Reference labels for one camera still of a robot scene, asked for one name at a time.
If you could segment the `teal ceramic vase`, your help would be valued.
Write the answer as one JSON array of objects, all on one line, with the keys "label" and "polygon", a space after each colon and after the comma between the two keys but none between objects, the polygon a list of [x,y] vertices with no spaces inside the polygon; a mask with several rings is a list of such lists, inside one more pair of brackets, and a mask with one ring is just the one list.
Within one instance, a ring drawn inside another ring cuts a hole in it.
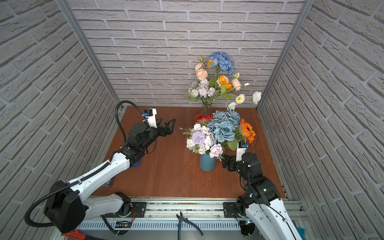
[{"label": "teal ceramic vase", "polygon": [[216,157],[211,158],[207,154],[201,155],[199,162],[201,170],[203,170],[204,172],[212,171],[215,168],[216,159]]}]

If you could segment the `white lilac bouquet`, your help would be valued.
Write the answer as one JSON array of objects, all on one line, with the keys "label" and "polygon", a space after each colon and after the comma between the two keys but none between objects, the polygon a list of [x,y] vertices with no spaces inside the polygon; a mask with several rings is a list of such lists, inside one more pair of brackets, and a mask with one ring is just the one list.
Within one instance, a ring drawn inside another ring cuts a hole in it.
[{"label": "white lilac bouquet", "polygon": [[207,79],[193,82],[188,89],[186,96],[192,102],[201,100],[203,104],[210,105],[214,101],[214,96],[218,91],[210,86]]},{"label": "white lilac bouquet", "polygon": [[192,128],[180,129],[183,131],[183,134],[187,136],[187,149],[193,153],[208,155],[210,158],[217,160],[223,158],[223,145],[218,142],[206,125],[196,123]]}]

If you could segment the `orange gerbera flower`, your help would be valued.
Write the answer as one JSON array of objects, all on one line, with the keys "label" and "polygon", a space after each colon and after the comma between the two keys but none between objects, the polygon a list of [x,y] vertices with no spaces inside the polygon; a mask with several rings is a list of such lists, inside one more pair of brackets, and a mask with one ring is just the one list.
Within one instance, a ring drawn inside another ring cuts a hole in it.
[{"label": "orange gerbera flower", "polygon": [[240,120],[239,126],[234,130],[235,138],[228,141],[228,147],[234,151],[237,148],[247,148],[256,137],[253,127],[244,119]]}]

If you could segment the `red gerbera flower stem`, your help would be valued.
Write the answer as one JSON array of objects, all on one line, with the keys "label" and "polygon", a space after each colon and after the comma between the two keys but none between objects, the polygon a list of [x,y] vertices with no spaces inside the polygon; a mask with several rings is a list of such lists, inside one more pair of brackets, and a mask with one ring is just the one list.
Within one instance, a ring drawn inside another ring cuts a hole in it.
[{"label": "red gerbera flower stem", "polygon": [[209,115],[197,115],[195,117],[195,120],[197,122],[202,122],[202,123],[209,123],[213,119],[213,114]]}]

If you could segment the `dusty blue hydrangea stem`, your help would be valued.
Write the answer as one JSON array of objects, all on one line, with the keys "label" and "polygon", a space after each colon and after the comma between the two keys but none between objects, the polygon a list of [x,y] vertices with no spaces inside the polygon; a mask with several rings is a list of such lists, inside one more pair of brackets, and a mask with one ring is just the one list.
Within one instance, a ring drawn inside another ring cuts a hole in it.
[{"label": "dusty blue hydrangea stem", "polygon": [[240,115],[235,110],[216,111],[207,127],[218,142],[232,142],[235,140],[235,130],[240,125],[240,120]]}]

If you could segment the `clear glass vase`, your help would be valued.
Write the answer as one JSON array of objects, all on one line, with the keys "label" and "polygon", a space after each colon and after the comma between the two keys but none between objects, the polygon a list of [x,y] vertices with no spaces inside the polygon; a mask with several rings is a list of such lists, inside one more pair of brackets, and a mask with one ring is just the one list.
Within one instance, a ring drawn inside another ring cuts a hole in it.
[{"label": "clear glass vase", "polygon": [[212,113],[212,103],[203,101],[202,115],[210,115]]}]

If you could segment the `white ranunculus flower stem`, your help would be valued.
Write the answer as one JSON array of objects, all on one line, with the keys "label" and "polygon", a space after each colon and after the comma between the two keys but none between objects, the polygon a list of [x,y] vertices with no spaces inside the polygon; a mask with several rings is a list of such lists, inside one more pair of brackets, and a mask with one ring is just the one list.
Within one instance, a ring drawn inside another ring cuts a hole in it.
[{"label": "white ranunculus flower stem", "polygon": [[[238,90],[239,86],[237,87],[226,87],[224,93],[222,94],[223,97],[225,97],[227,100],[230,100],[231,98],[235,98],[234,101],[230,102],[227,106],[228,110],[235,110],[237,105],[242,105],[247,100],[247,97],[244,94],[239,94],[237,96],[234,96],[232,94],[233,91]],[[257,106],[259,102],[262,99],[262,92],[255,91],[252,95],[252,103]]]}]

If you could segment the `peach rose flower stem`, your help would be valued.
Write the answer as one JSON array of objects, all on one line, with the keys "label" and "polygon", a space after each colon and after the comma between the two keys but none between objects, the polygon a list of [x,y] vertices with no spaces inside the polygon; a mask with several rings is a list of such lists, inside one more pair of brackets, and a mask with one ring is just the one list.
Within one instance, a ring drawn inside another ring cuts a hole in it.
[{"label": "peach rose flower stem", "polygon": [[239,78],[239,73],[235,74],[231,80],[226,76],[219,76],[217,84],[220,87],[221,93],[225,93],[229,90],[234,90],[236,92],[240,91],[242,84],[240,83]]}]

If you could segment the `blue hydrangea flower stem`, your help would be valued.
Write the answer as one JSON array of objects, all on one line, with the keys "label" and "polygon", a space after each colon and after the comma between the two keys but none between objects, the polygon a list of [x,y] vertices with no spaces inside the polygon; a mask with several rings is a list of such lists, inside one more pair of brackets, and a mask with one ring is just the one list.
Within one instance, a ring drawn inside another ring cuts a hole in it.
[{"label": "blue hydrangea flower stem", "polygon": [[231,80],[226,76],[219,76],[221,72],[226,72],[228,76],[234,74],[234,64],[230,57],[224,52],[215,52],[208,58],[207,67],[214,71],[214,82],[210,80],[210,87],[218,89],[224,85],[227,90],[233,88]]}]

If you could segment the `orange yellow flower stem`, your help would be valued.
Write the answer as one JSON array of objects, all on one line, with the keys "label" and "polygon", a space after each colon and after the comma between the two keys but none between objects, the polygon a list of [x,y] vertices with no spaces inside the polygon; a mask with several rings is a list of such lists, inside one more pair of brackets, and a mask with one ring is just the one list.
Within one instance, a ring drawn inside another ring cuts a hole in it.
[{"label": "orange yellow flower stem", "polygon": [[230,83],[228,77],[221,75],[221,72],[227,72],[229,75],[233,74],[234,68],[232,62],[229,60],[210,59],[207,61],[207,67],[212,69],[214,76],[209,80],[209,86],[212,88],[220,88]]}]

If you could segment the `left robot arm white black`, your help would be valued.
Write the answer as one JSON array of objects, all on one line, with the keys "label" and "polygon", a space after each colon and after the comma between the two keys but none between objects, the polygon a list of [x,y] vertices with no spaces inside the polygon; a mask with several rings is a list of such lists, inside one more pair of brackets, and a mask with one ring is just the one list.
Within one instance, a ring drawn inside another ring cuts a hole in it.
[{"label": "left robot arm white black", "polygon": [[56,182],[51,187],[53,196],[48,197],[46,202],[46,217],[61,233],[66,234],[94,217],[129,215],[132,211],[131,199],[122,192],[106,197],[92,197],[92,194],[108,180],[138,163],[158,137],[171,135],[175,122],[171,119],[156,128],[144,123],[136,124],[126,144],[113,153],[110,160],[68,183]]}]

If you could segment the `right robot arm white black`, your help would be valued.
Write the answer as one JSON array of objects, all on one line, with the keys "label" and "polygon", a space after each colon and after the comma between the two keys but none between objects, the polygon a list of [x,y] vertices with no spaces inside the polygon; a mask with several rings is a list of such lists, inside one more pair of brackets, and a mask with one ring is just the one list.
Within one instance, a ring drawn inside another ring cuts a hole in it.
[{"label": "right robot arm white black", "polygon": [[245,193],[236,202],[224,202],[226,218],[249,219],[265,240],[301,240],[275,184],[263,175],[261,162],[255,153],[224,155],[223,168],[237,172],[244,181]]}]

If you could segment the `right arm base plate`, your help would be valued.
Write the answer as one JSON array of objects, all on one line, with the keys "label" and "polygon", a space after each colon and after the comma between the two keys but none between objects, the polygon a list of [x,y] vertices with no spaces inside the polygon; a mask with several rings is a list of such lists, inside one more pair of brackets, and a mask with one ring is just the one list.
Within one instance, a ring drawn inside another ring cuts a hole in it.
[{"label": "right arm base plate", "polygon": [[224,217],[225,218],[247,218],[246,209],[248,204],[243,204],[241,201],[236,202],[224,202]]}]

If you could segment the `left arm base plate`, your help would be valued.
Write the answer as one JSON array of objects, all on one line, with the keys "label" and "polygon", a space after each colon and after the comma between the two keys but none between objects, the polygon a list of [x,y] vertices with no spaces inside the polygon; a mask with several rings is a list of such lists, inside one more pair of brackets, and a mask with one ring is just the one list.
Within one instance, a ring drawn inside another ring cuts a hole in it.
[{"label": "left arm base plate", "polygon": [[124,204],[117,213],[106,214],[106,218],[129,218],[132,219],[135,215],[136,218],[144,218],[146,212],[146,202],[131,202]]}]

